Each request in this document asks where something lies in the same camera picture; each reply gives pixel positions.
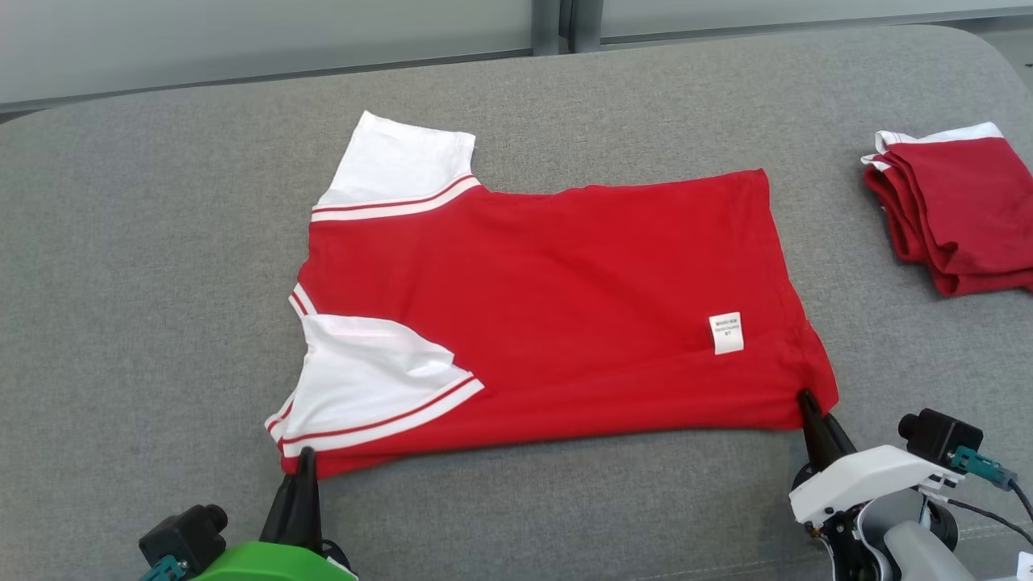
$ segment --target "red stripe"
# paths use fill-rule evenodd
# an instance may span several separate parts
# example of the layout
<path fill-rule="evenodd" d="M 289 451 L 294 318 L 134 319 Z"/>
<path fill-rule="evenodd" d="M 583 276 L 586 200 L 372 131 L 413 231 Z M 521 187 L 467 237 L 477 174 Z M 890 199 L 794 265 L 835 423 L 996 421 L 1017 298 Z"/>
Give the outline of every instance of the red stripe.
<path fill-rule="evenodd" d="M 279 424 L 280 422 L 286 420 L 287 416 L 290 416 L 290 410 L 293 408 L 294 408 L 294 400 L 290 400 L 290 405 L 287 406 L 287 410 L 283 412 L 283 416 L 280 416 L 276 420 L 273 420 L 273 423 L 270 424 L 269 427 L 265 429 L 272 433 L 273 428 L 275 428 L 276 425 Z"/>
<path fill-rule="evenodd" d="M 298 293 L 291 293 L 290 297 L 294 299 L 295 303 L 298 303 L 298 308 L 302 309 L 302 314 L 309 314 L 309 311 L 305 310 L 305 303 L 303 303 L 302 300 L 298 298 Z"/>
<path fill-rule="evenodd" d="M 344 430 L 336 430 L 336 431 L 333 431 L 333 432 L 317 432 L 317 433 L 314 433 L 314 434 L 305 434 L 305 435 L 298 436 L 298 437 L 285 438 L 285 439 L 281 439 L 280 440 L 280 445 L 282 446 L 284 444 L 294 444 L 295 441 L 301 441 L 303 439 L 309 439 L 309 438 L 313 438 L 313 437 L 327 437 L 327 436 L 334 436 L 334 435 L 350 434 L 351 432 L 361 432 L 363 430 L 369 430 L 369 429 L 372 429 L 372 428 L 378 428 L 380 426 L 383 426 L 384 424 L 390 424 L 392 422 L 397 422 L 398 420 L 401 420 L 403 418 L 408 418 L 409 416 L 412 416 L 413 414 L 417 414 L 419 411 L 422 411 L 424 409 L 427 409 L 428 407 L 430 407 L 430 406 L 434 405 L 435 403 L 441 401 L 442 398 L 444 398 L 444 397 L 446 397 L 446 396 L 455 393 L 456 390 L 458 390 L 458 389 L 462 388 L 463 386 L 469 384 L 473 379 L 474 379 L 473 376 L 467 377 L 466 380 L 464 380 L 464 381 L 460 383 L 459 385 L 452 387 L 452 389 L 446 391 L 445 393 L 439 395 L 438 397 L 432 399 L 431 401 L 428 401 L 427 403 L 420 405 L 419 407 L 417 407 L 415 409 L 406 411 L 405 414 L 401 414 L 399 416 L 395 416 L 394 418 L 388 418 L 386 420 L 381 420 L 379 422 L 376 422 L 374 424 L 369 424 L 369 425 L 366 425 L 366 426 L 358 426 L 356 428 L 347 428 L 347 429 L 344 429 Z"/>
<path fill-rule="evenodd" d="M 439 191 L 438 193 L 435 193 L 434 195 L 432 195 L 430 197 L 420 197 L 418 200 L 406 200 L 404 202 L 386 202 L 384 204 L 367 204 L 365 206 L 348 206 L 346 208 L 334 208 L 334 207 L 316 208 L 315 210 L 312 211 L 312 213 L 313 214 L 318 214 L 319 212 L 350 212 L 352 210 L 367 210 L 369 208 L 390 208 L 393 206 L 406 206 L 408 204 L 422 204 L 424 202 L 430 202 L 432 200 L 436 200 L 438 197 L 441 197 L 442 195 L 448 193 L 448 190 L 450 190 L 451 188 L 456 187 L 460 182 L 462 182 L 463 180 L 472 178 L 472 177 L 473 176 L 463 176 L 462 178 L 460 178 L 460 179 L 456 180 L 455 182 L 448 184 L 448 186 L 445 187 L 443 190 Z"/>

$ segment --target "white tag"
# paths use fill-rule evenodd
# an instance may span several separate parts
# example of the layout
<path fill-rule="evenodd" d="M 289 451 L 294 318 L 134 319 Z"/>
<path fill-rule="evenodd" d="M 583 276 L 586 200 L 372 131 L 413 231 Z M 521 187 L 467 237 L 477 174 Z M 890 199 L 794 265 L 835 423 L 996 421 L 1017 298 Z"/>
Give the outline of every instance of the white tag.
<path fill-rule="evenodd" d="M 1019 581 L 1033 581 L 1033 555 L 1029 553 L 1019 553 L 1019 573 L 1015 573 Z"/>
<path fill-rule="evenodd" d="M 743 322 L 738 312 L 711 317 L 714 333 L 714 355 L 743 350 Z"/>

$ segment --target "t-shirt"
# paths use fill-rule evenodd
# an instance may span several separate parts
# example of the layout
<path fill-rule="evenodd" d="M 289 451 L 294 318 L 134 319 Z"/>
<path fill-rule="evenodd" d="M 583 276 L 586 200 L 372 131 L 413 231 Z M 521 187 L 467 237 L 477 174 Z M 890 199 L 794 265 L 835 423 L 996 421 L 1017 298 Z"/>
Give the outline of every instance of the t-shirt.
<path fill-rule="evenodd" d="M 493 191 L 474 136 L 358 122 L 289 302 L 308 355 L 265 422 L 320 478 L 432 452 L 683 428 L 795 429 L 837 400 L 763 171 Z"/>

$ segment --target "folded clothing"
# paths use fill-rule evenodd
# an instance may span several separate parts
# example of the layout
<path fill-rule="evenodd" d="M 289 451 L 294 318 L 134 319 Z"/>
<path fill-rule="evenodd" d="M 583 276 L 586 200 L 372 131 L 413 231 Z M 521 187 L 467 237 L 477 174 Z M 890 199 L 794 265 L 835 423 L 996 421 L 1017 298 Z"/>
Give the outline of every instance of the folded clothing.
<path fill-rule="evenodd" d="M 875 147 L 865 183 L 901 261 L 925 263 L 947 297 L 1033 290 L 1033 177 L 996 125 L 879 131 Z"/>

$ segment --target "gray cushion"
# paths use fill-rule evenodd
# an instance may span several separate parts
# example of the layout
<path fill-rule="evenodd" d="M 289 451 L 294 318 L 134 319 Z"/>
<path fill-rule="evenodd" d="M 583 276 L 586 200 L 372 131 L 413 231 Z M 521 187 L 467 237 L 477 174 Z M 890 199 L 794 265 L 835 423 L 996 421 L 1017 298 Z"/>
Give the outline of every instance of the gray cushion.
<path fill-rule="evenodd" d="M 478 136 L 503 191 L 764 167 L 790 275 L 860 447 L 931 406 L 1033 477 L 1033 307 L 937 297 L 860 183 L 877 129 L 1033 108 L 946 28 L 758 36 L 116 97 L 0 126 L 0 578 L 136 579 L 137 538 L 216 502 L 254 539 L 281 473 L 262 430 L 304 343 L 286 297 L 309 209 L 361 112 Z M 684 431 L 434 455 L 326 481 L 326 536 L 365 579 L 824 579 L 791 518 L 799 432 Z M 979 482 L 962 498 L 1029 524 Z M 978 576 L 1021 539 L 954 511 Z"/>

